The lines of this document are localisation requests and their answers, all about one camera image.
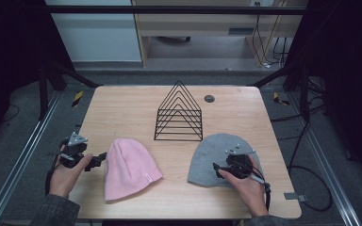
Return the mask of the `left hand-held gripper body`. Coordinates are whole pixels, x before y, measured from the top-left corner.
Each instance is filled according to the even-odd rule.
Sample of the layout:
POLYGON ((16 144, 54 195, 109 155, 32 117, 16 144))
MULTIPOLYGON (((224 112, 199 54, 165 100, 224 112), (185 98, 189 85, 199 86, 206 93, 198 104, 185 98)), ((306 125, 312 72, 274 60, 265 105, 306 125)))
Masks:
POLYGON ((65 147, 60 152, 60 163, 66 168, 73 168, 83 158, 83 152, 87 149, 87 139, 76 132, 65 139, 65 147))

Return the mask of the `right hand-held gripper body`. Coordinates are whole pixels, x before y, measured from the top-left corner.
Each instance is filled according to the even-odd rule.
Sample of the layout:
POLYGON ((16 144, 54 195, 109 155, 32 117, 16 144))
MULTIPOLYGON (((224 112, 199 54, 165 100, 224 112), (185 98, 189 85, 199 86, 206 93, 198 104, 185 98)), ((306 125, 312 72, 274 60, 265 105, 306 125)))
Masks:
POLYGON ((226 171, 239 179, 244 179, 250 176, 254 171, 253 163, 250 159, 250 154, 254 153, 254 149, 250 145, 237 145, 233 149, 225 151, 227 157, 226 171))

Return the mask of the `grey knit beanie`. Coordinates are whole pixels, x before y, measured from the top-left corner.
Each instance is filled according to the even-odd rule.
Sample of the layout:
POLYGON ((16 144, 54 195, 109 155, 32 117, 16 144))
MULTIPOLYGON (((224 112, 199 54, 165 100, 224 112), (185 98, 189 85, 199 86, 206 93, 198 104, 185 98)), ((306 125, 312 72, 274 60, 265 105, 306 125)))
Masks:
MULTIPOLYGON (((227 163, 225 161, 227 154, 225 151, 235 148, 238 144, 250 145, 239 136, 225 133, 214 134, 204 138, 199 143, 191 159, 188 182, 203 187, 231 187, 231 184, 225 179, 217 177, 212 163, 214 162, 221 167, 227 167, 227 163)), ((263 170, 260 166, 260 161, 256 151, 250 154, 250 159, 254 166, 254 171, 252 173, 254 178, 260 183, 263 183, 263 170)))

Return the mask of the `pink knit beanie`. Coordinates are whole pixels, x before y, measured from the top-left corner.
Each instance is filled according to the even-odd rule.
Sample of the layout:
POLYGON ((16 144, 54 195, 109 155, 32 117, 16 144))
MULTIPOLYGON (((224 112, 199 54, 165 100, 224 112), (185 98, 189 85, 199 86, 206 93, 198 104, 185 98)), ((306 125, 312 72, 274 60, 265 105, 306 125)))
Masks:
POLYGON ((162 178, 153 157, 132 138, 117 138, 107 152, 105 200, 136 194, 162 178))

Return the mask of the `black wire triangular rack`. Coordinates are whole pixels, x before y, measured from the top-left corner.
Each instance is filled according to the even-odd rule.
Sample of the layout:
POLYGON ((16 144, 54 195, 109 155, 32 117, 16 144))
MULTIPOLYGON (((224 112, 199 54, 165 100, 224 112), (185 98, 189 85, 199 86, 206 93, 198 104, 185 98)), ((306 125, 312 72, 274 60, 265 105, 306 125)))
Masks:
POLYGON ((184 83, 178 80, 156 111, 154 140, 201 141, 202 109, 184 83))

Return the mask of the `person's right hand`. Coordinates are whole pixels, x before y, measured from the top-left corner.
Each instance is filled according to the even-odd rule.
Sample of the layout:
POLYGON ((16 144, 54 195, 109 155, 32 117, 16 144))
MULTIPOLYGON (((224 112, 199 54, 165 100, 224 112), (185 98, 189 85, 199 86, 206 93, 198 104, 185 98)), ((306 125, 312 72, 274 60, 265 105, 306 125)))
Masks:
POLYGON ((264 199, 264 186, 251 177, 239 179, 230 172, 219 169, 218 173, 238 192, 252 218, 269 214, 264 199))

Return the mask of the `person's left hand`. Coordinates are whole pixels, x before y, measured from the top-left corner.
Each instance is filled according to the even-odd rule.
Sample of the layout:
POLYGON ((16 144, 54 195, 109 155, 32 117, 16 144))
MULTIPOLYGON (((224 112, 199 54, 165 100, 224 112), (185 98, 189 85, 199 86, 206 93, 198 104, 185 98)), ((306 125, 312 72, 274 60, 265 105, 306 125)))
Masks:
POLYGON ((92 154, 88 153, 71 169, 64 167, 57 161, 49 183, 49 194, 68 199, 78 177, 91 160, 92 154))

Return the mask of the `yellow black tape strip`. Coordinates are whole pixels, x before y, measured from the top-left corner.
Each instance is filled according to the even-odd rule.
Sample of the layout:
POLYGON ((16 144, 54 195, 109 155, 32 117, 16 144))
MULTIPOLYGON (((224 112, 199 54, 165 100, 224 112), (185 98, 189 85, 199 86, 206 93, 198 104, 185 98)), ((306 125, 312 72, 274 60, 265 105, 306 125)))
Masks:
POLYGON ((290 105, 289 101, 281 100, 277 92, 273 93, 273 100, 275 103, 278 103, 281 105, 290 105))
POLYGON ((83 96, 83 93, 84 93, 84 91, 77 92, 77 94, 75 95, 74 100, 72 102, 72 107, 78 106, 79 101, 80 101, 81 97, 83 96))

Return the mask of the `black metal stand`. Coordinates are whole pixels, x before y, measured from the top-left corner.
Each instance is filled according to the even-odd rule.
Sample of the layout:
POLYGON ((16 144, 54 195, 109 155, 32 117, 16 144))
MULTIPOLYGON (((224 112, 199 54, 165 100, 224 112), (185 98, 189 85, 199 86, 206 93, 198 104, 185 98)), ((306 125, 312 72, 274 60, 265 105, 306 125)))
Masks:
POLYGON ((89 88, 101 87, 101 84, 92 82, 91 80, 77 73, 75 69, 65 67, 54 60, 44 60, 38 70, 40 88, 40 121, 47 115, 48 112, 47 82, 50 82, 54 90, 64 90, 67 86, 67 83, 62 77, 63 74, 71 76, 73 79, 79 81, 81 84, 86 85, 89 88))
POLYGON ((272 73, 253 83, 252 87, 261 88, 272 80, 283 75, 287 77, 283 85, 285 91, 292 91, 295 90, 297 86, 300 86, 300 114, 303 116, 305 121, 309 121, 309 104, 307 100, 309 70, 304 63, 290 63, 275 73, 272 73))

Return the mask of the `black curtain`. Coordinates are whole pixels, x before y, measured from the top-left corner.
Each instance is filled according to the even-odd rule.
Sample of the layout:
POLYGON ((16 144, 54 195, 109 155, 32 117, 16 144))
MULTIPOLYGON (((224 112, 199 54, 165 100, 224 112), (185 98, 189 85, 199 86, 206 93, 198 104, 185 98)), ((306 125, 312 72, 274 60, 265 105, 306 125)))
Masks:
POLYGON ((45 0, 0 0, 0 122, 8 110, 10 94, 38 80, 42 54, 72 69, 45 0))
POLYGON ((362 164, 362 0, 308 0, 289 58, 325 81, 325 102, 346 149, 362 164))

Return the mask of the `white cabinet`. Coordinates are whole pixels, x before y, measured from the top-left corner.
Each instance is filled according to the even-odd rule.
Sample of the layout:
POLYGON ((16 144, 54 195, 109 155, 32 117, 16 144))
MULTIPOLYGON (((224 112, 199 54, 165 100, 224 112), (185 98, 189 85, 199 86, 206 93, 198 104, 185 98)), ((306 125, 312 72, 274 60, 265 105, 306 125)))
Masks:
POLYGON ((72 62, 141 61, 132 14, 53 13, 72 62))

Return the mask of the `aluminium frame rail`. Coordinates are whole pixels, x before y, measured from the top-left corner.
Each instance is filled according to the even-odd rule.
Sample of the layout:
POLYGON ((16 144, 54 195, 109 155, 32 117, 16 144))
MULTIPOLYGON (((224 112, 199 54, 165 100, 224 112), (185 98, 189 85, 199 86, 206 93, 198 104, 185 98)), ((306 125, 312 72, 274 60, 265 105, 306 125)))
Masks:
POLYGON ((333 204, 339 211, 340 217, 346 226, 362 226, 357 213, 352 206, 341 177, 337 173, 339 163, 346 160, 344 146, 342 145, 333 124, 325 112, 325 105, 320 96, 308 96, 308 121, 299 119, 304 127, 303 144, 305 151, 299 144, 296 153, 310 158, 315 163, 315 169, 328 187, 333 204))
POLYGON ((47 111, 45 115, 38 121, 32 134, 30 135, 27 143, 22 149, 19 157, 17 158, 14 166, 12 167, 6 181, 0 189, 0 217, 5 210, 7 203, 18 185, 25 168, 31 159, 32 154, 36 150, 41 137, 50 122, 57 106, 60 97, 62 96, 62 91, 54 91, 53 96, 48 104, 47 111))

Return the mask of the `grey metal table bracket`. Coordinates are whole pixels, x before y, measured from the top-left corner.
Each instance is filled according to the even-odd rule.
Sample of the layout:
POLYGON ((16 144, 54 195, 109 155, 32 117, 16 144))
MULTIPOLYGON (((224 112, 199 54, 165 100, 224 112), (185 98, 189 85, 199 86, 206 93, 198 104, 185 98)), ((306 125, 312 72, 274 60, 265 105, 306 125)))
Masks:
POLYGON ((286 200, 297 200, 298 202, 306 202, 307 198, 303 194, 297 194, 296 192, 285 192, 284 197, 286 200))

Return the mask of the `black horizontal frame bar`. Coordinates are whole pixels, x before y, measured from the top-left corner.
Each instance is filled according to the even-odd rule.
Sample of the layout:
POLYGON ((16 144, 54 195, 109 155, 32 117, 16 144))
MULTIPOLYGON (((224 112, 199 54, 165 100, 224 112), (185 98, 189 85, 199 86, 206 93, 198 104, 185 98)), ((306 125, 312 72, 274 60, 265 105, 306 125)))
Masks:
POLYGON ((236 15, 304 15, 307 8, 262 7, 189 7, 189 6, 59 6, 48 5, 51 13, 93 14, 236 14, 236 15))

